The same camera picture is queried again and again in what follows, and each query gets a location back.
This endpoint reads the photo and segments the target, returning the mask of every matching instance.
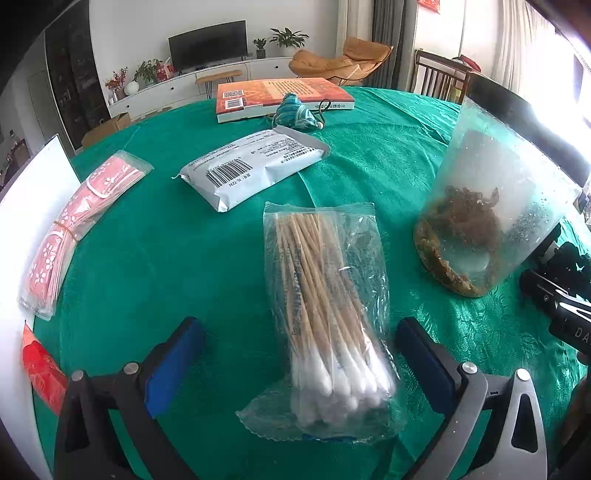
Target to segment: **barcode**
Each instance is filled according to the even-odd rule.
[[[244,90],[231,90],[230,92],[224,92],[222,98],[241,97],[244,96]]]
[[[242,103],[242,97],[236,98],[234,100],[226,100],[226,110],[230,108],[240,108],[241,106],[244,106]]]
[[[216,187],[221,187],[229,181],[237,179],[240,175],[246,173],[249,170],[252,170],[252,167],[248,163],[235,158],[234,160],[222,163],[217,167],[210,168],[205,176]]]

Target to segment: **green plant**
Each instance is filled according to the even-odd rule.
[[[265,45],[267,45],[266,38],[257,38],[256,40],[253,40],[252,42],[256,45],[257,50],[263,50],[263,48],[265,48]]]
[[[307,38],[310,38],[309,35],[302,33],[301,30],[297,32],[292,32],[289,28],[285,28],[285,31],[277,30],[276,28],[271,29],[275,34],[271,37],[269,42],[276,42],[279,44],[280,47],[298,47],[301,48],[304,46]]]
[[[137,82],[139,77],[142,77],[146,83],[156,81],[156,62],[158,60],[144,60],[142,65],[135,71],[134,80]]]

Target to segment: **plastic bag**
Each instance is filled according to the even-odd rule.
[[[66,396],[68,379],[27,324],[22,331],[21,353],[22,366],[33,384],[33,389],[51,411],[59,416]]]
[[[227,212],[328,153],[327,144],[279,125],[193,160],[177,177],[197,190],[218,212]]]
[[[153,166],[119,150],[80,185],[43,239],[21,288],[21,303],[49,320],[55,314],[76,244],[125,191]]]
[[[237,412],[274,440],[368,442],[405,426],[402,381],[384,343],[388,278],[371,203],[267,203],[265,279],[290,376]]]

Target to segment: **blue gripper pad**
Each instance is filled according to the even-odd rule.
[[[433,411],[444,415],[454,412],[456,385],[432,349],[432,346],[439,346],[417,319],[407,317],[400,321],[396,328],[395,343],[421,385]]]
[[[166,411],[187,370],[203,348],[205,328],[194,318],[186,322],[184,331],[173,345],[168,345],[168,351],[145,384],[144,404],[152,418]]]

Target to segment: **qr code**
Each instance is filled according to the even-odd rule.
[[[241,108],[243,106],[244,103],[242,97],[235,98],[234,100],[226,100],[226,110],[229,110],[230,108]]]
[[[244,90],[231,90],[230,92],[223,93],[223,98],[242,97],[242,96],[244,96]]]

